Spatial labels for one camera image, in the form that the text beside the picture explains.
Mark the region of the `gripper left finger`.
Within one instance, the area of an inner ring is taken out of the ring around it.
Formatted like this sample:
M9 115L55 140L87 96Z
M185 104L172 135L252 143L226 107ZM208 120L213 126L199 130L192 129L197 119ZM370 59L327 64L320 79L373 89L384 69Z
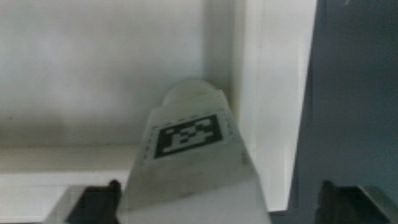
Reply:
M52 211L52 224L119 224L119 201L117 180L112 180L108 185L69 187Z

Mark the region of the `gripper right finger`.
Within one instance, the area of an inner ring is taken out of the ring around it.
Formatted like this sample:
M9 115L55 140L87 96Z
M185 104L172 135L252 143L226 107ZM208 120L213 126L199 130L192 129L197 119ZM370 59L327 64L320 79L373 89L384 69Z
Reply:
M398 204L375 186L322 183L318 224L398 224Z

